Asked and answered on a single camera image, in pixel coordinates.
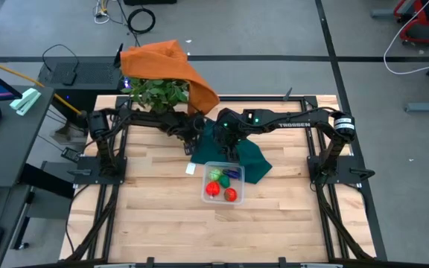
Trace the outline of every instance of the white paper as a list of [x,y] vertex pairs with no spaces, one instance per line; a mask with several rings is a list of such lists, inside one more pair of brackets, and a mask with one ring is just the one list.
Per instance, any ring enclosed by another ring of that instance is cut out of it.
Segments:
[[194,174],[194,169],[196,168],[196,164],[195,163],[191,163],[191,162],[189,162],[188,163],[188,165],[186,166],[186,173],[187,174],[190,174],[190,175],[193,175]]

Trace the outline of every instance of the green toy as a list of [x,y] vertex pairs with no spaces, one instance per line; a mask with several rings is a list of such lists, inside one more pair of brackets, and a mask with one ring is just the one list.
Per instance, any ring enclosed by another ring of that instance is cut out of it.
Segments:
[[220,185],[223,186],[223,188],[229,188],[229,186],[231,185],[229,183],[229,177],[226,175],[222,175],[220,176],[220,181],[219,181]]
[[209,179],[212,181],[219,180],[221,175],[222,175],[222,172],[219,169],[213,169],[213,170],[209,171]]

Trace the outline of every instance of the red tomato toy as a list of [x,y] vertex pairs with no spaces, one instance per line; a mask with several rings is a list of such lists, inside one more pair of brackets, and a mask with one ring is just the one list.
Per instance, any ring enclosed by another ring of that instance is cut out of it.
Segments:
[[205,190],[210,197],[216,197],[220,194],[220,185],[217,182],[210,182],[206,185]]
[[226,191],[224,191],[224,199],[226,201],[234,202],[238,198],[238,193],[236,193],[236,190],[233,188],[227,188]]

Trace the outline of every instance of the black clamp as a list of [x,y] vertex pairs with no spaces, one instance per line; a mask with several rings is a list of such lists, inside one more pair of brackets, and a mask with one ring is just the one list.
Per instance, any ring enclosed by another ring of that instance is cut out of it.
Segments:
[[153,268],[153,265],[155,264],[155,258],[154,257],[148,257],[147,258],[147,264],[145,265],[146,268]]
[[279,268],[287,268],[286,257],[279,257]]

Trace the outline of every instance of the stapler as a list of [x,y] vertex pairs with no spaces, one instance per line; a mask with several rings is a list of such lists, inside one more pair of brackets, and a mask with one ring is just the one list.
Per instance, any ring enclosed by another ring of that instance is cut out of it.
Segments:
[[16,110],[18,115],[25,115],[26,112],[36,103],[37,99],[41,96],[41,93],[36,89],[28,89],[22,93],[22,98],[14,100],[10,107]]

